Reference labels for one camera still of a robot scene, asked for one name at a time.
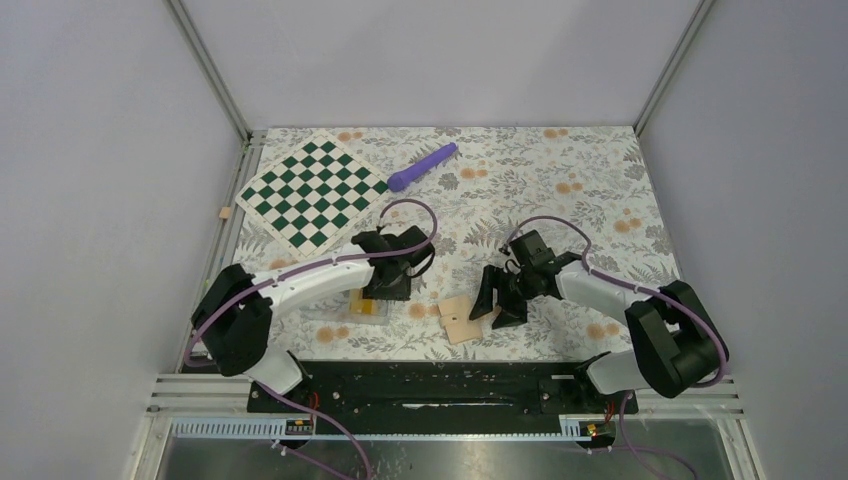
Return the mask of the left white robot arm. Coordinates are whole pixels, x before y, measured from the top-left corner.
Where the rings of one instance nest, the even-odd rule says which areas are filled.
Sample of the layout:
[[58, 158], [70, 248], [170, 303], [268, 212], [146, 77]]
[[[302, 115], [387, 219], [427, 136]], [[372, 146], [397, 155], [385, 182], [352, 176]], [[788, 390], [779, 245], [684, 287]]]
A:
[[335, 294], [406, 301], [411, 281], [435, 258], [430, 236], [412, 226], [400, 234], [359, 233], [333, 253], [252, 274], [240, 264], [221, 270], [191, 316], [193, 339], [207, 365], [224, 377], [244, 375], [268, 387], [288, 411], [309, 401], [310, 385], [295, 356], [270, 344], [275, 318]]

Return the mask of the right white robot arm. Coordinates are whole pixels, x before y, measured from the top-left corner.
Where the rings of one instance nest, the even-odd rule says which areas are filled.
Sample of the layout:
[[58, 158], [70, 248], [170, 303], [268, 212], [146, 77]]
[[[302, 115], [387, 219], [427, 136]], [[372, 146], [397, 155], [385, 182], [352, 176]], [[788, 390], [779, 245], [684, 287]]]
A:
[[556, 254], [537, 231], [508, 246], [517, 264], [487, 265], [469, 317], [476, 320], [496, 311], [491, 327], [523, 325], [531, 301], [551, 297], [591, 308], [626, 326], [631, 348], [586, 361], [573, 386], [575, 402], [597, 412], [613, 394], [652, 389], [675, 398], [719, 378], [727, 365], [728, 350], [703, 304], [687, 283], [676, 280], [648, 288], [628, 283], [592, 268], [584, 256]]

